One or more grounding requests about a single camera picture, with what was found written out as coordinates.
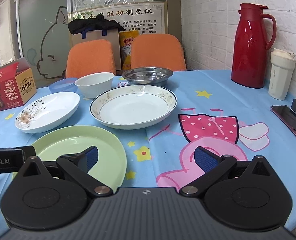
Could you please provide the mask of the brown paper bag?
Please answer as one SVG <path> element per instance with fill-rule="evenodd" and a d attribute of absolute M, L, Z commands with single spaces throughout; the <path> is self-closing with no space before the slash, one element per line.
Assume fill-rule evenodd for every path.
<path fill-rule="evenodd" d="M 119 43 L 119 31 L 117 29 L 111 30 L 94 30 L 88 31 L 85 34 L 79 33 L 70 35 L 70 43 L 73 47 L 76 44 L 92 41 L 92 40 L 107 40 L 112 45 L 114 62 L 116 70 L 122 69 L 121 64 L 121 52 L 120 52 L 120 43 Z"/>

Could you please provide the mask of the red cracker box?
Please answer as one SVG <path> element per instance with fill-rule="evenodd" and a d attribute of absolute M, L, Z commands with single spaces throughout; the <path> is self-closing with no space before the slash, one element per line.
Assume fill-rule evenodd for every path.
<path fill-rule="evenodd" d="M 23 106 L 36 93 L 33 72 L 24 57 L 0 68 L 0 111 Z"/>

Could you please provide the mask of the white floral oval plate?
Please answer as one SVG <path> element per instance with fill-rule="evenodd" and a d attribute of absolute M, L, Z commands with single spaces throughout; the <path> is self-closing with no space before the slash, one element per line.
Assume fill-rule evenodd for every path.
<path fill-rule="evenodd" d="M 80 99 L 75 92 L 60 92 L 39 98 L 18 114 L 15 127 L 28 134 L 54 129 L 72 117 Z"/>

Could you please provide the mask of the right orange chair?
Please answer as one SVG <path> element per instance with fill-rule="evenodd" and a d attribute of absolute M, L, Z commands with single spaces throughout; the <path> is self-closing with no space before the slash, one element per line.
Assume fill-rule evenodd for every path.
<path fill-rule="evenodd" d="M 173 72 L 186 71 L 184 50 L 170 34 L 142 34 L 132 42 L 130 68 L 159 67 Z"/>

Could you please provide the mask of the blue translucent bowl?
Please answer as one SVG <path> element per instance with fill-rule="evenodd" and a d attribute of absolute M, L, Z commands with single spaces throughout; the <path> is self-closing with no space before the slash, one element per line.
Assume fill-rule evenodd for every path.
<path fill-rule="evenodd" d="M 77 92 L 77 86 L 75 85 L 77 78 L 69 77 L 66 79 L 59 80 L 49 86 L 50 92 L 59 93 L 59 92 Z"/>

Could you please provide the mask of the white gold-rimmed deep plate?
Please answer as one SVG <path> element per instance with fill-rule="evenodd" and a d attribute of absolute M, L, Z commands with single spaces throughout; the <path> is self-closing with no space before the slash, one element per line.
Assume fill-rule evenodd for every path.
<path fill-rule="evenodd" d="M 91 115 L 101 124 L 123 130 L 142 129 L 166 119 L 177 106 L 169 89 L 152 85 L 129 85 L 111 89 L 90 104 Z"/>

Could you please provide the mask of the cream tumbler cup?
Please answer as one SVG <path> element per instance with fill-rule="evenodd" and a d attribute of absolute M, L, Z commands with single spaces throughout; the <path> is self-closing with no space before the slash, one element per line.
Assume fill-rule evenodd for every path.
<path fill-rule="evenodd" d="M 284 100 L 296 65 L 294 54 L 274 48 L 271 52 L 270 62 L 269 95 L 275 99 Z"/>

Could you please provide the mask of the left orange chair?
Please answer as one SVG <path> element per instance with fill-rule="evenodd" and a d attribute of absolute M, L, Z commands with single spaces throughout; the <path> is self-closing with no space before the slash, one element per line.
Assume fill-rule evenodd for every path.
<path fill-rule="evenodd" d="M 109 41 L 82 42 L 70 49 L 66 65 L 66 78 L 80 78 L 102 72 L 116 74 L 113 47 Z"/>

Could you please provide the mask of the orange chair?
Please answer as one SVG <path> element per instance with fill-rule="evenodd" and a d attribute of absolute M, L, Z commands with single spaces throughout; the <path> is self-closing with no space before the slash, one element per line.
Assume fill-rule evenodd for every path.
<path fill-rule="evenodd" d="M 184 50 L 170 34 L 142 34 L 132 42 L 130 68 L 159 67 L 173 72 L 186 71 Z"/>
<path fill-rule="evenodd" d="M 82 42 L 70 49 L 66 65 L 66 78 L 80 78 L 102 72 L 116 74 L 113 47 L 109 41 Z"/>

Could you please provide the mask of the stainless steel bowl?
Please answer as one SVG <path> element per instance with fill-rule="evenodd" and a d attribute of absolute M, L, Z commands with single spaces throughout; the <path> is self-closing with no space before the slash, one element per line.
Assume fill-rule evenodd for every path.
<path fill-rule="evenodd" d="M 141 67 L 125 71 L 122 77 L 131 85 L 164 86 L 173 76 L 173 71 L 159 67 Z"/>

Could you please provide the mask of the light green plate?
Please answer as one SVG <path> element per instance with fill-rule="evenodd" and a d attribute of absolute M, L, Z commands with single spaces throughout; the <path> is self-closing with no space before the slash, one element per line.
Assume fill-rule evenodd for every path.
<path fill-rule="evenodd" d="M 96 164 L 88 174 L 114 192 L 123 183 L 126 169 L 126 152 L 119 139 L 109 131 L 95 126 L 69 126 L 57 129 L 29 142 L 43 161 L 55 161 L 63 154 L 79 153 L 91 146 L 98 149 Z"/>

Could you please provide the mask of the black cloth on bag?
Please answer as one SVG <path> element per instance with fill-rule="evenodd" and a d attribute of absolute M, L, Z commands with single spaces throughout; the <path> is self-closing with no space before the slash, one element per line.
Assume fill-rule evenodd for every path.
<path fill-rule="evenodd" d="M 72 35 L 95 30 L 126 30 L 115 20 L 105 19 L 102 14 L 95 18 L 75 19 L 68 24 L 68 29 Z"/>

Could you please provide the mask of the red thermos jug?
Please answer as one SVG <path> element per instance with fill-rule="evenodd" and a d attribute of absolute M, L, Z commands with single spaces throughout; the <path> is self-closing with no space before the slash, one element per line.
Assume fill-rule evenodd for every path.
<path fill-rule="evenodd" d="M 277 36 L 277 24 L 265 5 L 241 3 L 237 25 L 231 80 L 245 87 L 263 88 L 268 50 Z"/>

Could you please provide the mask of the smartphone in pink case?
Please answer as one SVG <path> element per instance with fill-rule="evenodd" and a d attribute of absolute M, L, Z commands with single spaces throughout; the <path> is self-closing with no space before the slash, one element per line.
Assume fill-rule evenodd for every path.
<path fill-rule="evenodd" d="M 287 126 L 296 137 L 296 113 L 288 106 L 271 106 L 270 110 Z"/>

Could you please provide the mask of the white ribbed bowl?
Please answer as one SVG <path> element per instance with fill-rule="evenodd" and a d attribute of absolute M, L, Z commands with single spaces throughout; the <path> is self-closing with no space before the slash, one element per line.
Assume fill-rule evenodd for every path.
<path fill-rule="evenodd" d="M 114 76 L 110 72 L 89 74 L 77 79 L 75 85 L 84 97 L 94 99 L 111 89 Z"/>

